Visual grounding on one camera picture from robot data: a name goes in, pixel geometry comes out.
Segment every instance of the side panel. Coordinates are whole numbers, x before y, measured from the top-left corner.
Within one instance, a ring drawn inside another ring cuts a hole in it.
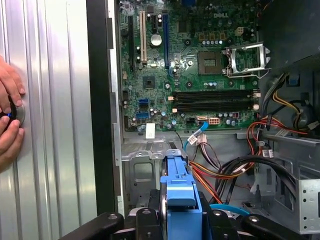
[[[56,240],[97,216],[85,0],[2,0],[0,55],[27,94],[0,174],[0,240]]]

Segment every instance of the blue sata port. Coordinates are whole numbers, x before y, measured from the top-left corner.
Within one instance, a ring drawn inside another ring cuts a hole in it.
[[[149,118],[149,113],[148,112],[138,112],[135,114],[135,117],[137,119],[148,119]]]

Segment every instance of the metal bracket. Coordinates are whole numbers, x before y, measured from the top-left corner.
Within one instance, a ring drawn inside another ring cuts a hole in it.
[[[259,66],[253,68],[245,68],[243,70],[238,70],[237,68],[237,51],[242,50],[246,51],[248,49],[258,49],[258,60]],[[271,57],[268,57],[267,54],[270,53],[270,50],[264,46],[263,42],[251,43],[248,45],[242,45],[237,47],[226,47],[222,51],[222,54],[226,55],[229,60],[229,64],[222,72],[227,75],[228,78],[245,78],[245,77],[257,77],[258,79],[263,78],[269,73],[270,68],[266,68],[266,65],[271,60]],[[267,73],[263,76],[258,76],[254,72],[267,70]]]

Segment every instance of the blue plastic latch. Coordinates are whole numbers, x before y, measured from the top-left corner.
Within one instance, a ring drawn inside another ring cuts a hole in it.
[[[168,206],[196,206],[195,180],[188,174],[186,162],[180,156],[167,158],[167,176],[162,176],[160,182],[166,184]]]

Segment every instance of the finger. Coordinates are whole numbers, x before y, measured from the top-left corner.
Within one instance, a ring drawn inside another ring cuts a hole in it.
[[[0,113],[4,112],[5,114],[11,113],[11,106],[8,98],[8,93],[5,86],[0,81]]]
[[[0,156],[13,144],[19,131],[20,122],[13,120],[8,129],[0,136]]]
[[[12,76],[2,66],[0,66],[0,81],[4,85],[7,93],[11,96],[13,103],[17,107],[20,107],[22,105],[22,100],[17,85]]]
[[[6,72],[8,74],[10,74],[10,76],[14,80],[15,85],[17,86],[19,93],[20,94],[25,94],[26,93],[25,87],[24,87],[24,85],[23,85],[23,83],[21,81],[21,77],[19,76],[17,71],[7,63],[4,63],[2,67],[6,70]]]
[[[3,172],[18,157],[24,140],[24,134],[25,131],[23,128],[20,128],[12,145],[4,154],[0,155],[0,173]]]
[[[8,126],[10,118],[8,116],[3,116],[0,118],[0,136]]]

